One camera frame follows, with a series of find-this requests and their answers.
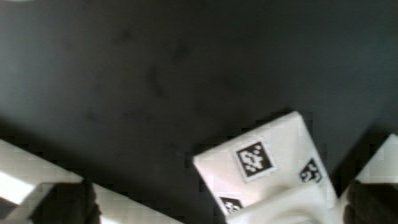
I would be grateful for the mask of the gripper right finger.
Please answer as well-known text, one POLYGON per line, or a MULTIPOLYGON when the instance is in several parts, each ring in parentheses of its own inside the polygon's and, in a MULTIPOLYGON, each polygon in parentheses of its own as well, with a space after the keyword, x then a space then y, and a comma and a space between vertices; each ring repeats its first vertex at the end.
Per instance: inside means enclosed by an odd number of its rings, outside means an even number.
POLYGON ((398 184, 356 181, 347 201, 343 224, 398 224, 398 184))

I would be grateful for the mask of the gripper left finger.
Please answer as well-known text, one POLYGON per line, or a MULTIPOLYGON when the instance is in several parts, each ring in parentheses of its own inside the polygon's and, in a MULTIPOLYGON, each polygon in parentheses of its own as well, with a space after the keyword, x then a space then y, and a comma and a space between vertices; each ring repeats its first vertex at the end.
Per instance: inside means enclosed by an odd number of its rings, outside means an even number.
POLYGON ((34 209, 34 224, 101 224, 91 182, 57 183, 34 209))

